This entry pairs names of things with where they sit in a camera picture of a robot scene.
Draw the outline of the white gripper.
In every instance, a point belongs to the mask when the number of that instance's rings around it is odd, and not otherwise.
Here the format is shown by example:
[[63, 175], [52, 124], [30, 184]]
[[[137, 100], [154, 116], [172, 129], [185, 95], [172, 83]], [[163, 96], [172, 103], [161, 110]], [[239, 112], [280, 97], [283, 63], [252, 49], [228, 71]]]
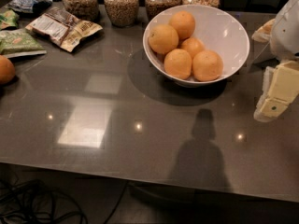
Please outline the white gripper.
[[[298, 60], [299, 0], [288, 0], [275, 19], [258, 28], [251, 38], [260, 43], [270, 40], [270, 49], [280, 60]], [[269, 122], [286, 111], [299, 95], [299, 62], [283, 61], [275, 68], [267, 67], [262, 91], [253, 117]]]

